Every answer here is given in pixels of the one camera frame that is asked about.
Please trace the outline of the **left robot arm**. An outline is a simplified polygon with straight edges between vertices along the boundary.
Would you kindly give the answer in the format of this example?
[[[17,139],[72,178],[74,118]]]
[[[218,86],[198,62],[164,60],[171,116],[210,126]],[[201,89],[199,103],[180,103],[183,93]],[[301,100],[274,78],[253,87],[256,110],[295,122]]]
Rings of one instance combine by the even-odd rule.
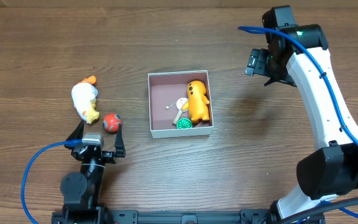
[[[76,129],[67,137],[64,146],[71,156],[81,162],[78,172],[64,176],[60,184],[63,195],[61,212],[53,212],[52,224],[107,224],[116,223],[107,206],[99,203],[105,165],[114,164],[116,157],[125,157],[126,150],[122,138],[122,126],[114,132],[115,151],[104,151],[104,140],[100,133],[84,134],[85,122],[80,121]]]

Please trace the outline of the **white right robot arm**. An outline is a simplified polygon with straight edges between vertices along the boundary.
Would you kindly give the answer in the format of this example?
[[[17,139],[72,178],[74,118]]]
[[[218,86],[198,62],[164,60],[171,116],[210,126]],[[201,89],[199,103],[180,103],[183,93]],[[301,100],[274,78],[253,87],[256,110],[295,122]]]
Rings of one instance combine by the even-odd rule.
[[[263,34],[268,44],[251,52],[246,74],[296,87],[314,137],[314,152],[297,164],[297,185],[272,204],[266,221],[308,223],[307,210],[358,189],[358,125],[335,79],[319,25],[245,26],[243,31]]]

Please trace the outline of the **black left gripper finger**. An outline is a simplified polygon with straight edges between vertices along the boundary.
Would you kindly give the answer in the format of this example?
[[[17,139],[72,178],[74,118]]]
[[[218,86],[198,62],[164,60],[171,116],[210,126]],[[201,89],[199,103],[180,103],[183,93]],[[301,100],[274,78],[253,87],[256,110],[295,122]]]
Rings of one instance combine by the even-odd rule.
[[[82,142],[84,126],[85,122],[81,120],[75,130],[67,137],[65,148],[73,150],[77,144]]]
[[[116,131],[116,140],[114,143],[114,147],[116,149],[116,151],[115,151],[116,157],[125,157],[126,156],[126,150],[125,150],[124,141],[122,138],[122,125],[121,124],[118,126],[118,130]]]

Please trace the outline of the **red and grey ball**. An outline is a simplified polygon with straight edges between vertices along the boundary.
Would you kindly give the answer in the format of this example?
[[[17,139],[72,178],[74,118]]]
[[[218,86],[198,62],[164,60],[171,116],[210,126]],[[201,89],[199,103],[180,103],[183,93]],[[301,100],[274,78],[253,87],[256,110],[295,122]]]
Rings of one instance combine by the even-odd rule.
[[[122,119],[115,113],[107,114],[103,119],[103,128],[110,133],[115,133],[122,126]]]

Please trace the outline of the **green round toy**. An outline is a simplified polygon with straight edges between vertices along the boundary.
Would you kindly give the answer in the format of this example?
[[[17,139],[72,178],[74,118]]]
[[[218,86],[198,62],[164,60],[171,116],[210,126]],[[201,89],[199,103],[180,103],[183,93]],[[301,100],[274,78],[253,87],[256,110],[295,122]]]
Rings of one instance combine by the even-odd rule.
[[[177,129],[188,129],[193,127],[193,123],[188,118],[181,118],[177,121]]]

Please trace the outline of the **small wooden rattle drum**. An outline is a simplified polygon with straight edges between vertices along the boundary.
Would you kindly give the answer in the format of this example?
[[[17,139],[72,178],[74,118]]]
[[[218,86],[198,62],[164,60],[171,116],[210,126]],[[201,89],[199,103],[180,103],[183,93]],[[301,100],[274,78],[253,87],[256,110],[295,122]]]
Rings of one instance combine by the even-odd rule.
[[[187,112],[187,110],[185,110],[185,111],[182,110],[182,107],[186,104],[187,101],[188,101],[188,98],[179,98],[179,99],[177,99],[177,101],[175,103],[165,106],[166,110],[169,110],[172,106],[176,106],[178,109],[178,112],[177,112],[172,124],[176,125],[177,122],[179,121],[179,119],[181,118],[183,112]]]

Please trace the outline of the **orange dog figurine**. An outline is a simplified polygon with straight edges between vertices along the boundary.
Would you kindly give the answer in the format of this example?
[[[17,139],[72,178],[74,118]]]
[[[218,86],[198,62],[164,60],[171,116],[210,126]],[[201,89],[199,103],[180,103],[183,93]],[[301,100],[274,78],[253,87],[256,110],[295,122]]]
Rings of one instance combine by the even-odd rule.
[[[210,120],[208,108],[210,101],[206,92],[206,86],[199,80],[194,80],[188,84],[188,101],[181,107],[181,110],[188,111],[192,123]]]

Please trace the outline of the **white and yellow chick plush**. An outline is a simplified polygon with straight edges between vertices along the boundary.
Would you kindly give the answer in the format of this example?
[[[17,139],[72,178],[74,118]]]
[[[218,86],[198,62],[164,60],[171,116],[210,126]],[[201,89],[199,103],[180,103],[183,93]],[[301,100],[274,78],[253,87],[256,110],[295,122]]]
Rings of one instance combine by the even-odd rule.
[[[73,105],[80,118],[88,124],[92,124],[99,118],[96,108],[98,90],[95,88],[96,77],[94,75],[84,78],[71,89]]]

